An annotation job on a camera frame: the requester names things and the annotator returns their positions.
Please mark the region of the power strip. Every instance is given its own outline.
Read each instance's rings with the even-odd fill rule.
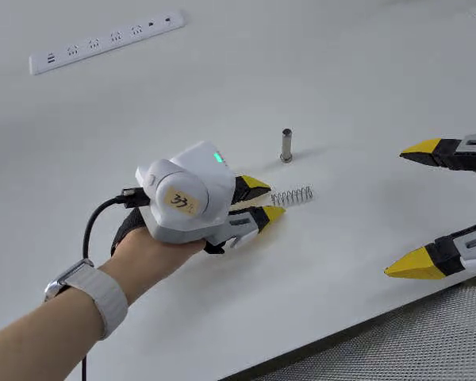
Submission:
[[[56,50],[34,53],[29,59],[30,74],[37,75],[57,69],[121,46],[182,28],[185,24],[185,19],[180,11],[166,12],[145,18],[131,25],[112,29],[107,34],[86,38],[76,44],[68,44]]]

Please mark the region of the label sticker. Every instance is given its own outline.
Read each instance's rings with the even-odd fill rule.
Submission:
[[[195,216],[199,209],[199,200],[173,187],[167,190],[164,204],[190,216]]]

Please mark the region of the gray mesh fabric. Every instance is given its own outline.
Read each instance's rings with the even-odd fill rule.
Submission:
[[[476,380],[476,287],[394,311],[380,325],[257,381]]]

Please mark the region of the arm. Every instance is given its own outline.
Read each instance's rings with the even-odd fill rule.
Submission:
[[[131,305],[203,248],[202,241],[163,244],[136,229],[100,269],[120,284]],[[64,379],[102,330],[93,300],[70,288],[0,331],[0,381]]]

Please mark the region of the white table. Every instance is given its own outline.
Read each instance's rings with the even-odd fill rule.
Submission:
[[[184,29],[28,73],[31,52],[176,8]],[[79,259],[91,211],[137,164],[204,139],[238,172],[316,198],[155,287],[92,350],[90,379],[219,379],[448,287],[470,274],[382,270],[476,223],[476,175],[397,155],[474,132],[476,2],[0,0],[0,328]],[[125,213],[98,220],[95,262]]]

